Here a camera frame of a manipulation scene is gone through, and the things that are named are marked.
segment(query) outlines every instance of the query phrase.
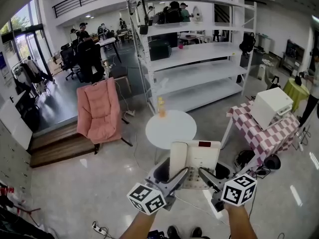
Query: yellow-green round table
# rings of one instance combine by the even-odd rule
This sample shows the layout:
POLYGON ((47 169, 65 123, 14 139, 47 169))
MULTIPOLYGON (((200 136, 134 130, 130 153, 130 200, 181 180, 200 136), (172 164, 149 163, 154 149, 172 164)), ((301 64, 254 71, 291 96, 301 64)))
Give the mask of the yellow-green round table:
POLYGON ((294 78, 287 80, 284 92, 294 101, 293 112, 298 109, 300 101, 307 99, 310 95, 306 86, 304 84, 301 84, 301 86, 297 85, 294 78))

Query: white metal shelving unit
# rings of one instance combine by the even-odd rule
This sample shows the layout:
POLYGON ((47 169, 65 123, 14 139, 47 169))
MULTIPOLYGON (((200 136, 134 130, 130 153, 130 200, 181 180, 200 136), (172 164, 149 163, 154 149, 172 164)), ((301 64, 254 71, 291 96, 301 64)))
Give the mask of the white metal shelving unit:
MULTIPOLYGON (((248 68, 240 67, 242 51, 239 44, 244 32, 256 32, 257 4, 245 5, 240 0, 187 0, 218 3, 230 6, 230 23, 181 22, 153 25, 145 35, 140 34, 139 25, 131 15, 131 26, 136 53, 139 61, 145 98, 152 112, 157 113, 157 100, 161 96, 167 110, 190 111, 238 92, 243 92, 250 70, 252 56, 248 68), (254 11, 253 28, 245 27, 244 9, 254 11), (229 30, 229 42, 211 42, 173 48, 169 58, 150 60, 149 37, 181 31, 229 30), (227 60, 210 61, 227 57, 227 60), (241 75, 243 84, 236 83, 241 75)), ((132 12, 131 1, 127 0, 129 13, 132 12)), ((140 18, 144 18, 142 6, 136 8, 140 18)))

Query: bottle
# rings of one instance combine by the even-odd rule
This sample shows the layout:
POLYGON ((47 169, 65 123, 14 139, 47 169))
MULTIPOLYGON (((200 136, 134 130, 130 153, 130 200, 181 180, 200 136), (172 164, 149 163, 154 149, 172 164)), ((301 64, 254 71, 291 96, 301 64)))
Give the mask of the bottle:
POLYGON ((158 112, 160 117, 165 117, 165 107, 164 107, 164 100, 162 97, 158 98, 158 112))

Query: power strip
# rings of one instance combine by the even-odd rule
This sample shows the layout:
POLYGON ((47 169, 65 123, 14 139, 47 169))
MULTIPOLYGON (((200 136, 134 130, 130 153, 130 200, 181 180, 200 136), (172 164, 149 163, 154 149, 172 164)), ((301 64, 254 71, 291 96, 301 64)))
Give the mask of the power strip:
POLYGON ((105 231, 104 229, 100 228, 100 227, 97 225, 96 222, 92 224, 92 228, 93 228, 96 232, 100 233, 101 235, 106 236, 106 234, 107 234, 106 231, 105 231))

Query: pink armchair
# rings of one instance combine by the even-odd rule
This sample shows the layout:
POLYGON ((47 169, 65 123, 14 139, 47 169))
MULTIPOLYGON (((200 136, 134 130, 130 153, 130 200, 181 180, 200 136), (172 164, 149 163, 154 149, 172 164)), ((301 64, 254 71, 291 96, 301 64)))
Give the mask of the pink armchair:
POLYGON ((121 139, 132 146, 122 138, 122 112, 114 78, 78 88, 77 96, 77 132, 95 144, 95 154, 103 142, 121 139))

